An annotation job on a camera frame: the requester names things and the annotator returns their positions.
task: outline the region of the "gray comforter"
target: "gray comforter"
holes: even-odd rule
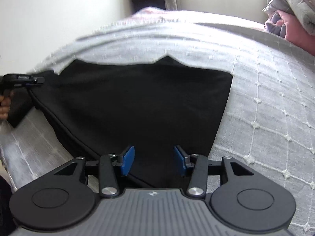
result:
[[[190,67],[234,75],[209,158],[231,155],[287,188],[297,202],[290,230],[313,235],[315,67],[314,57],[302,49],[244,27],[130,19],[61,48],[35,71],[60,73],[74,58],[128,66],[166,54]],[[2,159],[14,188],[71,159],[40,111],[33,109],[17,129],[6,124],[2,131]],[[210,177],[208,191],[218,185]]]

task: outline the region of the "pink pillow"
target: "pink pillow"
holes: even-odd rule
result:
[[[295,16],[277,12],[287,27],[285,39],[315,56],[315,35],[308,34]]]

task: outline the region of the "ribbed surface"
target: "ribbed surface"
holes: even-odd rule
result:
[[[47,233],[16,230],[12,236],[38,236]],[[201,200],[184,197],[180,190],[128,189],[116,199],[103,200],[83,223],[53,236],[237,236],[219,223]],[[289,236],[285,231],[268,235]]]

